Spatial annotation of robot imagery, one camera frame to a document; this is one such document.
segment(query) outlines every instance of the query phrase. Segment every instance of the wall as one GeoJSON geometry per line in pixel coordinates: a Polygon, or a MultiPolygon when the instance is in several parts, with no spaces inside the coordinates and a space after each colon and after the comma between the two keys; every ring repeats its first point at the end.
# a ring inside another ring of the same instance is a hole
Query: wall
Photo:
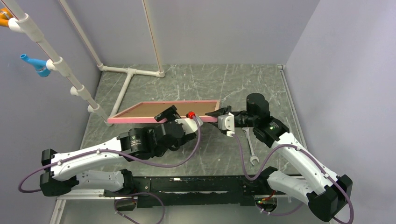
{"type": "MultiPolygon", "coordinates": [[[[17,0],[46,39],[94,95],[99,72],[56,1],[17,0]]],[[[88,119],[88,104],[69,94],[71,85],[57,72],[40,78],[21,54],[47,60],[26,35],[0,27],[0,223],[49,223],[54,198],[22,194],[19,181],[41,166],[41,151],[79,149],[88,119]]],[[[39,175],[24,185],[36,189],[39,175]]]]}
{"type": "MultiPolygon", "coordinates": [[[[105,64],[156,63],[141,0],[68,0],[105,64]]],[[[164,63],[283,63],[319,0],[147,0],[164,63]]]]}
{"type": "Polygon", "coordinates": [[[321,0],[286,65],[308,147],[352,178],[359,224],[396,218],[395,23],[392,0],[321,0]]]}

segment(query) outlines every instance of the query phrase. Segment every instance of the blue object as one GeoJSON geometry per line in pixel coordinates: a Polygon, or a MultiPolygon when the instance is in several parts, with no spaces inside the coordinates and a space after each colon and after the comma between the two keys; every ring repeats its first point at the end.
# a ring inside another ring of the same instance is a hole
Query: blue object
{"type": "Polygon", "coordinates": [[[47,61],[45,60],[30,58],[26,54],[21,55],[20,58],[23,61],[26,61],[27,63],[33,65],[36,72],[41,77],[47,77],[51,73],[51,70],[47,68],[47,61]]]}

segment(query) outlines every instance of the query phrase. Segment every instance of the red connector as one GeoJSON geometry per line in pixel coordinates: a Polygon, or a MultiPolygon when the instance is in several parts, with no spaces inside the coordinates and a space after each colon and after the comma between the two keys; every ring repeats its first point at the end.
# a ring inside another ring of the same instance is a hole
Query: red connector
{"type": "Polygon", "coordinates": [[[192,119],[193,117],[195,117],[196,115],[195,115],[195,113],[194,112],[192,112],[192,111],[190,111],[190,112],[188,112],[188,114],[187,114],[187,116],[186,117],[188,117],[188,118],[190,118],[190,119],[192,119]]]}

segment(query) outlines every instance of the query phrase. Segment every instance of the marble tabletop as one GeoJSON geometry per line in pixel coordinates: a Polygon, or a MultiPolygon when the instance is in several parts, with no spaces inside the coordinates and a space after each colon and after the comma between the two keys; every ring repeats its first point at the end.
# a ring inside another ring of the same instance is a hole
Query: marble tabletop
{"type": "MultiPolygon", "coordinates": [[[[154,65],[121,65],[140,70],[158,70],[154,65]]],[[[231,105],[233,111],[245,110],[246,96],[252,92],[264,95],[269,101],[271,115],[280,119],[300,140],[297,125],[277,65],[251,64],[173,64],[165,65],[164,78],[135,75],[128,87],[119,111],[141,101],[219,99],[220,107],[231,105]]],[[[95,100],[110,114],[125,81],[125,73],[103,72],[95,100]]],[[[91,114],[84,134],[82,148],[107,141],[132,127],[142,125],[116,124],[106,126],[103,120],[91,114]]],[[[245,166],[249,174],[255,174],[258,165],[249,162],[249,149],[245,134],[236,129],[243,150],[245,166]]],[[[270,149],[259,142],[251,132],[255,154],[262,162],[270,149]]],[[[167,151],[163,157],[150,159],[162,164],[175,164],[185,159],[194,148],[196,140],[178,151],[167,151]]],[[[268,161],[286,174],[298,174],[282,156],[275,153],[268,161]]],[[[134,176],[189,176],[189,175],[241,175],[243,174],[239,149],[235,139],[227,137],[210,124],[202,126],[202,141],[196,154],[184,165],[176,168],[157,168],[139,162],[111,164],[96,168],[102,171],[118,171],[127,168],[134,176]]]]}

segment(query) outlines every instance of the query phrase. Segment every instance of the combination wrench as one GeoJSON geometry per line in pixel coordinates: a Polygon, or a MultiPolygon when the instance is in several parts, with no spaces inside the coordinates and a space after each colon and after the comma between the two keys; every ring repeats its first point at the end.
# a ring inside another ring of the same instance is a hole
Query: combination wrench
{"type": "Polygon", "coordinates": [[[254,161],[257,160],[257,163],[260,164],[259,157],[257,157],[255,155],[255,153],[253,151],[252,141],[250,140],[250,134],[249,134],[250,127],[243,127],[242,130],[245,133],[245,136],[246,136],[246,139],[247,139],[247,144],[249,145],[250,163],[254,166],[255,165],[254,161]]]}

